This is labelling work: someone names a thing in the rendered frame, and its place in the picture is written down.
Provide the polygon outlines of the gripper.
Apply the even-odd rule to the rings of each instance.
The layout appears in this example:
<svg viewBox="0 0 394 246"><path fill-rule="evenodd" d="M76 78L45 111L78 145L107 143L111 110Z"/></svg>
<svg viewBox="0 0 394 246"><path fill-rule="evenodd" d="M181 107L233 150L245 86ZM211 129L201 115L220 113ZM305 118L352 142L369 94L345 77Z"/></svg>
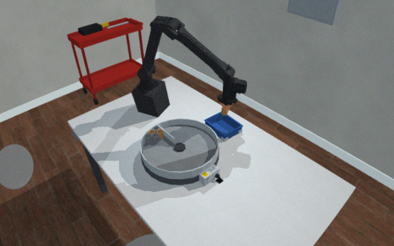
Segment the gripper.
<svg viewBox="0 0 394 246"><path fill-rule="evenodd" d="M222 94L220 94L218 96L218 101L222 105L223 109L226 110L226 113L228 113L228 111L231 108L231 106L233 105L233 103L234 104L237 103L237 98L231 100L232 99L232 92L225 92L223 90Z"/></svg>

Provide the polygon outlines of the blue crate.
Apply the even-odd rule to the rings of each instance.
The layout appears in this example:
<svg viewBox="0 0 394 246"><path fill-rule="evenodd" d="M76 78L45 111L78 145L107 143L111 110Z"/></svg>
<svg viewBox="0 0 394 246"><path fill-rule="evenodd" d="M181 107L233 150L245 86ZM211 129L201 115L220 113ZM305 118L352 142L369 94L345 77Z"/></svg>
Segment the blue crate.
<svg viewBox="0 0 394 246"><path fill-rule="evenodd" d="M205 124L213 129L222 141L227 141L231 137L242 132L243 125L234 120L229 115L222 115L221 112L205 119Z"/></svg>

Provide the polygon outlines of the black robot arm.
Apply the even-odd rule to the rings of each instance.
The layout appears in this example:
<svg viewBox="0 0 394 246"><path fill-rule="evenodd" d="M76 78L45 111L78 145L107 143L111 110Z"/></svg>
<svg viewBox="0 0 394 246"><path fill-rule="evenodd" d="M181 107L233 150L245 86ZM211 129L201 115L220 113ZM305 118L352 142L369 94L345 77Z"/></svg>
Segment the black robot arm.
<svg viewBox="0 0 394 246"><path fill-rule="evenodd" d="M156 72L155 56L162 32L171 40L176 39L184 44L191 52L203 60L203 62L223 80L223 90L225 92L233 91L231 100L236 98L236 93L246 93L247 81L234 77L235 69L216 57L208 48L195 39L195 37L184 28L185 25L179 21L179 19L167 16L157 16L150 23L150 26L150 36L144 61L142 67L137 72L137 76L141 80L137 89L143 94L159 85L159 83L152 78L152 74ZM178 31L176 32L176 30ZM234 84L234 87L232 84Z"/></svg>

